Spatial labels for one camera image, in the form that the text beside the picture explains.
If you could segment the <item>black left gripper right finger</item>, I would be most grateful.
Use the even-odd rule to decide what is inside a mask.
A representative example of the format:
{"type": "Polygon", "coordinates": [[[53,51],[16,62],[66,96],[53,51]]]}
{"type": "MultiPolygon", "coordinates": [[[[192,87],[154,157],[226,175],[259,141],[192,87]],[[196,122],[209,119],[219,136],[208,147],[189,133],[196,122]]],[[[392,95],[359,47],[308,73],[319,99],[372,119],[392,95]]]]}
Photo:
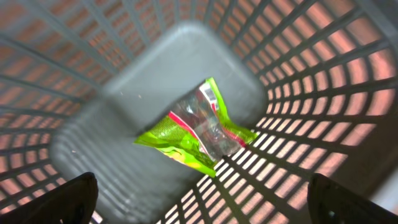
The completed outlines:
{"type": "Polygon", "coordinates": [[[310,179],[307,203],[315,224],[397,224],[394,213],[319,173],[310,179]]]}

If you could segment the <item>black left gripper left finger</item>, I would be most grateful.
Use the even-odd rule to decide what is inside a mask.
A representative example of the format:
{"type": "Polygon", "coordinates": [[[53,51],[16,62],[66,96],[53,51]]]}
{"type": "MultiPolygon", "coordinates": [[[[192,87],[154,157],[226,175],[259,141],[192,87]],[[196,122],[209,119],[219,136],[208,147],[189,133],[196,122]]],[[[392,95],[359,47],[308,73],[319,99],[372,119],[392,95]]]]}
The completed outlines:
{"type": "Polygon", "coordinates": [[[85,172],[33,201],[1,215],[1,224],[88,224],[96,207],[98,183],[85,172]]]}

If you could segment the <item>green snack packet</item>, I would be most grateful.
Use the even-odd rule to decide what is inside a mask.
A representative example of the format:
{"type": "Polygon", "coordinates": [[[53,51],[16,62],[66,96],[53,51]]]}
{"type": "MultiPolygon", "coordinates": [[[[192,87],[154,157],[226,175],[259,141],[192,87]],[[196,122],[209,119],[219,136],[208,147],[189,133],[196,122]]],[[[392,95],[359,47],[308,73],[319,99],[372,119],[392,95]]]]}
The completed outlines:
{"type": "Polygon", "coordinates": [[[177,100],[134,141],[210,177],[215,166],[248,146],[258,135],[233,123],[214,78],[177,100]]]}

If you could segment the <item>grey plastic mesh basket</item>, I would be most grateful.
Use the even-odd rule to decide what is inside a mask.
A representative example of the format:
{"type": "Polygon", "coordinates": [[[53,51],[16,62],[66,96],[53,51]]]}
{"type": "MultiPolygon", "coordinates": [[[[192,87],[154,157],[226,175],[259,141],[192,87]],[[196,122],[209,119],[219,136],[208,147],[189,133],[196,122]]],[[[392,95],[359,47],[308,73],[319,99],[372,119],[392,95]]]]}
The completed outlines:
{"type": "Polygon", "coordinates": [[[84,172],[90,223],[309,223],[314,173],[397,212],[396,1],[2,1],[1,215],[84,172]],[[213,77],[255,140],[135,144],[213,77]]]}

